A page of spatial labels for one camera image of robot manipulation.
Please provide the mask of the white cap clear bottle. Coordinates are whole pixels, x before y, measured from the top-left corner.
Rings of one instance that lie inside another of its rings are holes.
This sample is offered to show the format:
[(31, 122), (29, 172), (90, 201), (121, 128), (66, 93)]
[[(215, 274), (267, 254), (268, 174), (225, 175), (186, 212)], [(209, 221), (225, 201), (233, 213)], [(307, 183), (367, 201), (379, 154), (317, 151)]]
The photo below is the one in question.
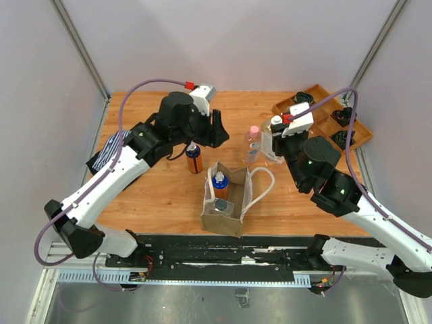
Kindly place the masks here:
[(272, 163), (282, 164), (283, 157), (278, 157), (273, 152), (273, 137), (271, 133), (271, 118), (266, 119), (261, 125), (261, 152), (268, 161)]

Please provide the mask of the pink cap clear bottle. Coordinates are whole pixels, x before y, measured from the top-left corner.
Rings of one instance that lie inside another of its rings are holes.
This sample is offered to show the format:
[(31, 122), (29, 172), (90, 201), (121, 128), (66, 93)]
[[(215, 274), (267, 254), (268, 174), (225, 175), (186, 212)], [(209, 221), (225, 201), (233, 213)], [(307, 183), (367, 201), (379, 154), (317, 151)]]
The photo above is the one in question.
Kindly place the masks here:
[(243, 161), (246, 164), (253, 164), (259, 160), (261, 153), (261, 129), (258, 126), (251, 126), (244, 136)]

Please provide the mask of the blue orange pump bottle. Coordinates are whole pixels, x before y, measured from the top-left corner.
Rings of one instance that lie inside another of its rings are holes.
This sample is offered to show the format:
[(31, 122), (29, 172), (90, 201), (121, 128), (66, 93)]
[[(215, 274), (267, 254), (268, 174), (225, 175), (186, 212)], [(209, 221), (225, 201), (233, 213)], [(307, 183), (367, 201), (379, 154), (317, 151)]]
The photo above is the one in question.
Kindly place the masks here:
[(188, 169), (193, 174), (198, 174), (203, 170), (201, 149), (195, 142), (191, 142), (186, 148), (186, 158)]

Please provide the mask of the wooden divided tray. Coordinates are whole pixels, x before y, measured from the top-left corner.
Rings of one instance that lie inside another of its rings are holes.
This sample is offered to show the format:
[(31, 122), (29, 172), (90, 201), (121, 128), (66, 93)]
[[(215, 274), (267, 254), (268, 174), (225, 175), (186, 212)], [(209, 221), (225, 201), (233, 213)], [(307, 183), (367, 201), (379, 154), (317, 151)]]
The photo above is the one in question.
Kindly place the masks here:
[[(303, 92), (314, 99), (313, 103), (318, 103), (329, 96), (329, 93), (318, 84), (303, 90)], [(297, 96), (295, 94), (274, 104), (272, 112), (274, 115), (280, 115), (285, 113), (289, 110), (288, 108), (290, 106), (296, 103)], [(344, 154), (351, 110), (352, 107), (350, 105), (348, 107), (343, 107), (337, 98), (332, 99), (330, 102), (314, 110), (314, 124), (310, 127), (309, 137), (322, 136), (326, 138), (335, 149)], [(372, 136), (373, 133), (356, 117), (352, 129), (350, 151), (368, 142)]]

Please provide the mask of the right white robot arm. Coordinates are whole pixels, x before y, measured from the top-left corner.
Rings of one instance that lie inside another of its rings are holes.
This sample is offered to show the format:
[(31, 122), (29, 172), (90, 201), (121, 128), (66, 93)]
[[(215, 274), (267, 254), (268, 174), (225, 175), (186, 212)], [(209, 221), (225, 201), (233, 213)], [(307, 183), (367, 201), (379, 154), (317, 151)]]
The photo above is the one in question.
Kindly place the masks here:
[(412, 296), (431, 297), (431, 238), (391, 213), (353, 176), (338, 171), (338, 150), (307, 131), (276, 132), (272, 148), (285, 159), (300, 193), (310, 194), (319, 209), (356, 224), (383, 245), (349, 244), (317, 234), (305, 254), (310, 268), (337, 265), (382, 274)]

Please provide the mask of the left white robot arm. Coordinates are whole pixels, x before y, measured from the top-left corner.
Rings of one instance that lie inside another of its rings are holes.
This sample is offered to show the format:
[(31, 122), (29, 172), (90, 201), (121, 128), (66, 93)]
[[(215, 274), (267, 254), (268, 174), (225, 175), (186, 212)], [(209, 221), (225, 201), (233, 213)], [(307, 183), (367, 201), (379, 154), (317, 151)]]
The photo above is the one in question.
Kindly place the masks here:
[(190, 93), (169, 93), (161, 100), (158, 112), (120, 138), (118, 156), (75, 193), (61, 202), (50, 200), (45, 205), (56, 232), (76, 258), (105, 252), (121, 257), (130, 267), (143, 262), (145, 244), (134, 232), (99, 225), (97, 218), (134, 180), (170, 156), (175, 146), (195, 142), (217, 148), (229, 139), (220, 110), (210, 108), (215, 92), (212, 86), (201, 85)]

